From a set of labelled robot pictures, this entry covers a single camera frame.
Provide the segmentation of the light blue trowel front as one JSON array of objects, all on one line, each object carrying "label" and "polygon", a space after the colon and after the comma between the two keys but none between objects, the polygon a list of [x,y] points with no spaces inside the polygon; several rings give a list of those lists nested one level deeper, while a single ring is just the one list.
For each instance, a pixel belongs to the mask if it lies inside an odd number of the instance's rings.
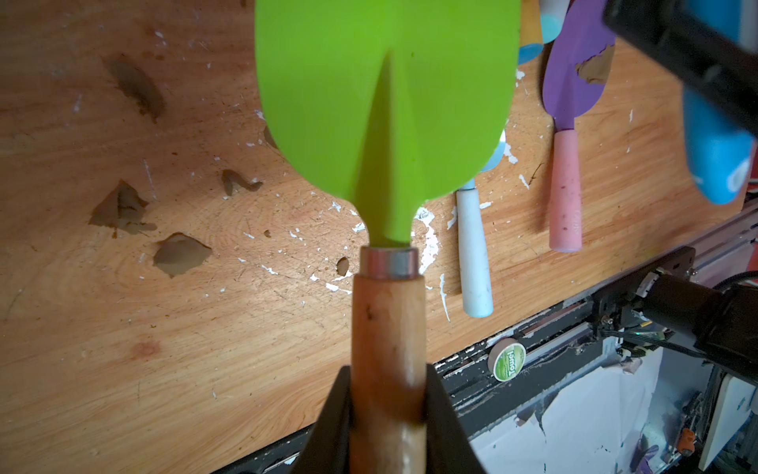
[{"label": "light blue trowel front", "polygon": [[460,188],[455,197],[463,309],[470,317],[486,318],[493,314],[493,291],[476,178]]}]

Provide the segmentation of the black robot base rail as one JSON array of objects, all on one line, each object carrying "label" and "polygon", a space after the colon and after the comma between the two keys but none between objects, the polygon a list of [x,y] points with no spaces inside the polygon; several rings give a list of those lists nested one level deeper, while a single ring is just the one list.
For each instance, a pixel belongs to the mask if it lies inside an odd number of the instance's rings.
[{"label": "black robot base rail", "polygon": [[[683,247],[604,284],[592,295],[572,304],[556,304],[518,326],[515,338],[525,345],[527,357],[525,368],[511,381],[497,381],[488,369],[489,353],[495,345],[491,340],[483,340],[433,365],[466,436],[495,426],[503,417],[525,409],[554,392],[569,377],[613,353],[611,339],[596,335],[597,322],[619,315],[631,298],[632,287],[647,273],[664,270],[676,277],[687,276],[695,255],[694,248]],[[223,472],[291,473],[315,424],[223,467]]]}]

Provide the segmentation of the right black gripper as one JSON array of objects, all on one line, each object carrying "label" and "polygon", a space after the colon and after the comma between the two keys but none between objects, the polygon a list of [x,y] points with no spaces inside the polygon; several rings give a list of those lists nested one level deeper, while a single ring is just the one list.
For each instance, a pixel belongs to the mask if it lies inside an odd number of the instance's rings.
[{"label": "right black gripper", "polygon": [[609,1],[604,24],[757,134],[757,55],[687,11],[683,1]]}]

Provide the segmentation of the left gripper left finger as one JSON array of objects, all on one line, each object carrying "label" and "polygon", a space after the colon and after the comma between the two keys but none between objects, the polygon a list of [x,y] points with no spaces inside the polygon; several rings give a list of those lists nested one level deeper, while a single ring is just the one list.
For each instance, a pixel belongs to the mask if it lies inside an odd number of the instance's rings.
[{"label": "left gripper left finger", "polygon": [[349,473],[351,368],[342,367],[310,438],[292,467],[298,474]]}]

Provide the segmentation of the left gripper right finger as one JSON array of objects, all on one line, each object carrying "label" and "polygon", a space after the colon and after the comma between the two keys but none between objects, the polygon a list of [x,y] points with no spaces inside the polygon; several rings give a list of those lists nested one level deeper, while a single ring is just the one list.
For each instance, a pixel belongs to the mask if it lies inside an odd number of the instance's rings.
[{"label": "left gripper right finger", "polygon": [[426,366],[426,473],[484,474],[444,389],[441,377],[432,365]]}]

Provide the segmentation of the green trowel wooden handle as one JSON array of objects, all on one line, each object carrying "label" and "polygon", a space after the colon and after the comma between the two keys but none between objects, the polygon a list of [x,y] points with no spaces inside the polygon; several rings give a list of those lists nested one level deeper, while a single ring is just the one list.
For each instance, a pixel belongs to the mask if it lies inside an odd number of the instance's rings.
[{"label": "green trowel wooden handle", "polygon": [[485,166],[509,113],[516,1],[260,1],[266,124],[287,162],[351,203],[368,242],[351,304],[349,473],[426,473],[428,201]]}]

